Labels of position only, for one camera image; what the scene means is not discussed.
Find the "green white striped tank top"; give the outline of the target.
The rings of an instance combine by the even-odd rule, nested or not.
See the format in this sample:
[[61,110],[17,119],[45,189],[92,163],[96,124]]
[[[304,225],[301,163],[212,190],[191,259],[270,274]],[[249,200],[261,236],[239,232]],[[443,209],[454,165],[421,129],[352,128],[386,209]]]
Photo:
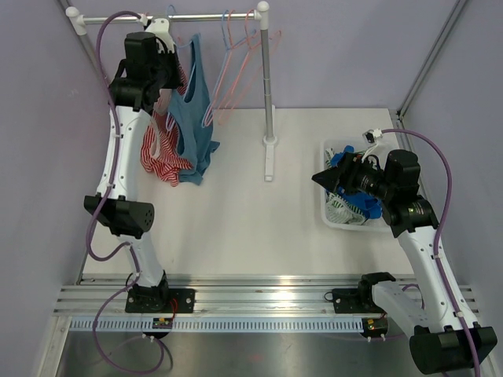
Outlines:
[[[347,145],[341,153],[335,153],[333,148],[327,148],[324,151],[325,168],[332,167],[334,157],[340,158],[345,152],[353,151],[354,147],[351,145]],[[340,225],[363,225],[367,220],[359,208],[350,204],[341,195],[332,192],[325,193],[325,216],[331,223]]]

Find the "bright blue tank top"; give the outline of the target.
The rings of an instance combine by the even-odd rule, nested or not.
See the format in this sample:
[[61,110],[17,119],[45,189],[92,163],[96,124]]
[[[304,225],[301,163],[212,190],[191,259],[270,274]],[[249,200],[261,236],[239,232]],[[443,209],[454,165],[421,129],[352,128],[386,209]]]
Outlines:
[[353,204],[354,206],[359,208],[367,218],[366,222],[369,220],[379,219],[382,216],[381,202],[378,199],[372,198],[368,194],[358,192],[348,195],[343,192],[341,188],[338,188],[337,191],[333,193],[341,195],[344,199],[347,199],[350,204]]

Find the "teal blue tank top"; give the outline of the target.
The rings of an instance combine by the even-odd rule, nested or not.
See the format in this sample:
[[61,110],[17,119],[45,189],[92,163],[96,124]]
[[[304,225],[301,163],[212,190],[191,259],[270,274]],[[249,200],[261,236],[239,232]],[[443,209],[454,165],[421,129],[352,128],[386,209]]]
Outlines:
[[210,96],[204,74],[200,35],[195,34],[190,42],[191,67],[186,91],[174,92],[168,107],[169,115],[176,122],[178,140],[176,152],[190,163],[189,168],[179,171],[180,182],[201,185],[204,173],[211,163],[211,154],[220,143],[212,139],[213,126],[204,125],[204,117],[210,105]]

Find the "red white striped tank top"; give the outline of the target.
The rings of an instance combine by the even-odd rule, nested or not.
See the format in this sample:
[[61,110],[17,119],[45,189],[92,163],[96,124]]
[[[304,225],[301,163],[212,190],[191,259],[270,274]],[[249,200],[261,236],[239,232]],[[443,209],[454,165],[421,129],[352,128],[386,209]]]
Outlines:
[[143,136],[141,165],[147,173],[155,174],[161,181],[176,187],[182,169],[193,165],[177,152],[179,130],[174,117],[168,111],[172,97],[171,89],[161,89],[154,104],[152,120]]

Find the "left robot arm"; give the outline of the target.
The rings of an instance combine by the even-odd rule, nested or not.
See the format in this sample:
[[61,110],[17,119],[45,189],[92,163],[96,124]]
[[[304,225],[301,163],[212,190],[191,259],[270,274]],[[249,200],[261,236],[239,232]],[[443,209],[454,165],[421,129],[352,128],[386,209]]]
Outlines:
[[[126,56],[113,80],[105,85],[110,134],[100,183],[95,194],[84,199],[84,207],[92,216],[86,231],[86,251],[97,262],[108,261],[119,249],[128,251],[133,272],[124,287],[126,312],[176,314],[185,292],[169,288],[150,235],[154,206],[138,200],[136,178],[154,104],[161,89],[180,83],[179,74],[174,53],[152,32],[130,33],[124,46]],[[107,256],[92,249],[97,224],[119,241],[118,249]]]

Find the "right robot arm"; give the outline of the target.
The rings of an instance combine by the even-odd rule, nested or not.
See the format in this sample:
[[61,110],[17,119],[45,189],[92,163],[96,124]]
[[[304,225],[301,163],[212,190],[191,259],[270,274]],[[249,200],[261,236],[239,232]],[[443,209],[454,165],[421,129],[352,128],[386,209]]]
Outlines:
[[312,180],[330,192],[363,192],[382,203],[382,217],[404,250],[424,301],[420,308],[389,273],[371,273],[360,280],[358,305],[366,311],[380,308],[391,317],[407,336],[421,373],[471,369],[480,375],[497,336],[493,328],[479,324],[461,293],[442,249],[439,221],[418,193],[419,176],[417,156],[395,149],[382,169],[347,152]]

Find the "white plastic basket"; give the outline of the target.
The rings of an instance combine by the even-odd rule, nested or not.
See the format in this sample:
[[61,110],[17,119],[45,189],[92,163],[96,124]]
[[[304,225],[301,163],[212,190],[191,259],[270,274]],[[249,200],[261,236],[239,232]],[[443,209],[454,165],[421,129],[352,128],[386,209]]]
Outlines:
[[[320,168],[322,170],[326,170],[324,165],[324,151],[327,148],[333,148],[335,153],[343,152],[344,148],[347,145],[351,145],[354,147],[354,152],[363,154],[365,150],[368,148],[367,143],[363,140],[362,137],[343,137],[339,139],[325,139],[321,142],[320,146]],[[335,162],[339,159],[339,157],[334,157],[332,159],[332,166],[335,165]],[[330,228],[333,229],[343,229],[343,230],[351,230],[351,231],[362,231],[362,232],[381,232],[381,233],[389,233],[390,227],[386,225],[385,221],[381,218],[376,220],[369,220],[364,225],[340,225],[331,223],[325,216],[325,193],[326,191],[321,188],[321,219],[322,221]]]

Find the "white and chrome clothes rack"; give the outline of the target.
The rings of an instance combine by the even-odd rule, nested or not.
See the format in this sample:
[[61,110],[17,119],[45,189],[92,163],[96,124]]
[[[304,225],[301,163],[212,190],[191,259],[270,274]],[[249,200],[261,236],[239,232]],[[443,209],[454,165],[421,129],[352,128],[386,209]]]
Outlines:
[[[91,24],[102,24],[106,17],[88,17],[70,5],[70,1],[58,1],[62,6],[65,16],[69,19],[75,33],[82,39],[86,35],[86,26]],[[272,90],[270,82],[270,43],[269,43],[269,13],[270,4],[266,1],[260,1],[255,9],[246,13],[226,13],[227,20],[253,20],[259,22],[260,30],[260,47],[262,53],[262,70],[263,70],[263,96],[266,130],[263,137],[263,145],[265,148],[265,163],[264,163],[264,181],[272,182],[274,179],[274,160],[275,148],[278,143],[274,129],[275,106],[272,103]],[[143,21],[151,20],[154,16],[146,16],[144,13],[138,19],[135,16],[122,16],[115,20],[116,23],[144,23]],[[221,16],[218,14],[173,14],[167,18],[173,22],[204,22],[204,21],[219,21]]]

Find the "aluminium mounting rail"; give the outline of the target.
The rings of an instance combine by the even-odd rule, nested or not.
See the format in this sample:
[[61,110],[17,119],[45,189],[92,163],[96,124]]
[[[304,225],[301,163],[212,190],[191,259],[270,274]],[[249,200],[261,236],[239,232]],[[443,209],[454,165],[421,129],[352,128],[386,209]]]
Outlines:
[[[85,273],[64,285],[53,313],[90,316],[125,287],[126,274]],[[359,275],[170,275],[171,288],[195,291],[195,316],[323,317],[334,314],[333,288],[353,288]]]

